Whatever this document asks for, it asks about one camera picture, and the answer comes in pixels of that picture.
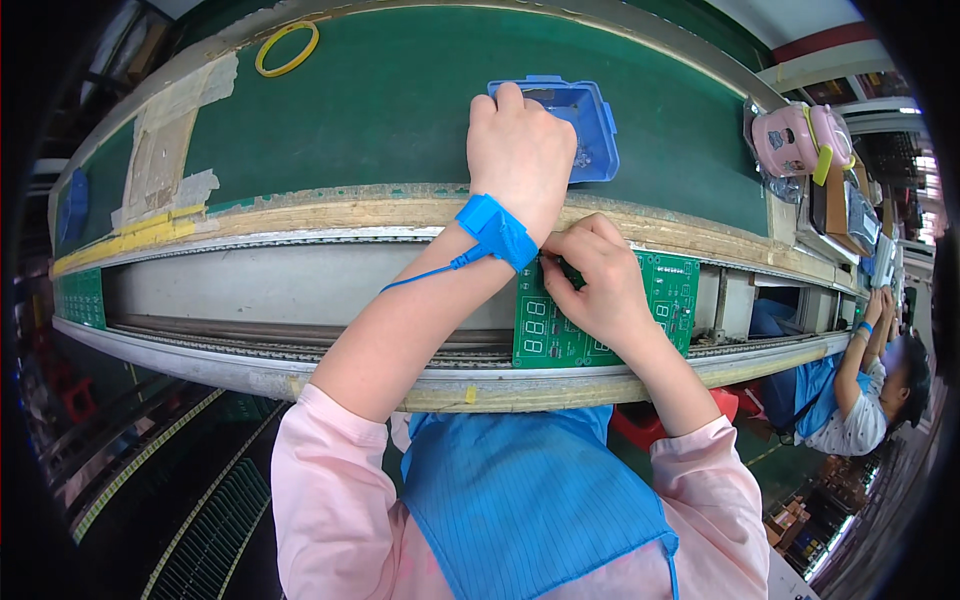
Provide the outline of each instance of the electronic component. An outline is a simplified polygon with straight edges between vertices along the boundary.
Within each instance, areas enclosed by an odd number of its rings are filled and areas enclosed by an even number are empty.
[[[643,287],[654,320],[686,356],[700,261],[657,252],[634,254],[643,272]],[[561,267],[576,289],[584,285],[581,275],[562,259]],[[543,287],[540,262],[534,259],[517,274],[513,364],[520,369],[548,369],[604,367],[622,365],[623,361],[558,310]]]

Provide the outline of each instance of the yellow tape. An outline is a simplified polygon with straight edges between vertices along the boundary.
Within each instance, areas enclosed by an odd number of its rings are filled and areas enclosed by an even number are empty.
[[[190,235],[196,230],[196,224],[193,220],[184,217],[203,212],[205,209],[204,204],[195,204],[119,228],[113,233],[113,237],[77,250],[54,262],[52,276],[60,276],[75,267],[110,258],[116,254],[141,250]]]
[[[267,70],[263,68],[263,59],[267,56],[267,52],[276,44],[276,41],[281,37],[286,36],[295,29],[309,29],[313,34],[310,36],[310,41],[307,43],[306,48],[294,57],[293,60],[287,62],[283,66]],[[276,32],[270,39],[263,42],[263,45],[260,46],[260,50],[256,53],[256,60],[253,62],[253,66],[256,67],[257,73],[264,77],[279,77],[284,73],[289,73],[298,66],[301,62],[304,62],[308,56],[313,52],[313,49],[317,47],[317,41],[320,40],[320,32],[317,31],[317,26],[313,24],[313,21],[298,21],[291,25],[287,25],[280,31]]]

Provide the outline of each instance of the worker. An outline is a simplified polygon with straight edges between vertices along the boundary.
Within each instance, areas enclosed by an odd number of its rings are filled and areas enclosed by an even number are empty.
[[[767,597],[759,487],[736,431],[654,322],[634,254],[600,214],[551,231],[576,146],[515,84],[470,105],[470,192],[516,217],[560,309],[643,380],[669,436],[651,447],[654,488],[607,450],[602,406],[414,415],[397,499],[381,468],[385,422],[447,336],[516,274],[488,255],[424,276],[476,244],[453,222],[347,327],[279,427],[271,480],[288,598]],[[586,285],[574,290],[557,256]]]
[[[760,381],[763,412],[785,440],[827,454],[862,456],[903,423],[917,426],[929,398],[930,367],[919,338],[905,335],[888,343],[896,337],[895,308],[889,287],[873,290],[842,354]],[[793,312],[756,300],[751,333],[782,336],[777,317],[788,319]]]

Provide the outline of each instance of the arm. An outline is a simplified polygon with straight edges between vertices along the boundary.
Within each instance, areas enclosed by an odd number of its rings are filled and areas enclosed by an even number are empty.
[[[496,105],[488,96],[470,105],[470,193],[493,196],[538,246],[560,214],[575,152],[570,124],[525,100],[515,84],[498,88]],[[446,266],[475,244],[450,224],[397,279]],[[488,256],[387,290],[350,323],[310,383],[351,413],[384,422],[447,336],[513,275]]]
[[[567,231],[551,233],[543,249],[563,256],[587,284],[574,290],[560,265],[544,258],[543,282],[550,296],[643,381],[669,436],[688,434],[720,417],[703,382],[650,314],[636,256],[607,217],[595,213]]]
[[[870,293],[870,302],[867,304],[867,310],[863,315],[863,322],[874,328],[876,322],[880,319],[883,310],[883,296],[880,290],[873,290]],[[856,383],[856,374],[860,370],[860,364],[864,360],[864,352],[867,349],[867,340],[872,338],[867,333],[865,327],[858,327],[847,344],[844,351],[843,360],[840,361],[840,367],[837,369],[836,377],[833,378],[833,392],[837,398],[837,407],[840,414],[846,419],[847,415],[853,410],[854,404],[860,398],[860,386]]]
[[[860,360],[860,370],[862,372],[867,372],[874,360],[883,356],[894,320],[894,299],[890,294],[890,288],[883,287],[879,292],[881,299],[880,318],[877,320],[874,332],[870,334],[870,341],[867,342],[867,347],[863,351],[863,358]]]

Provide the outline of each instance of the blue storage bin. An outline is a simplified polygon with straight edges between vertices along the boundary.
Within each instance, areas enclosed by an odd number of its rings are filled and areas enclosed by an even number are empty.
[[[57,229],[61,242],[80,239],[84,232],[87,210],[86,174],[76,169],[70,176],[70,191],[60,204]]]
[[[616,125],[610,105],[603,101],[595,82],[568,84],[559,75],[527,75],[524,80],[503,80],[487,84],[493,96],[501,84],[519,85],[525,98],[536,100],[554,116],[569,122],[577,132],[577,155],[570,171],[570,183],[609,181],[620,168],[616,152]]]

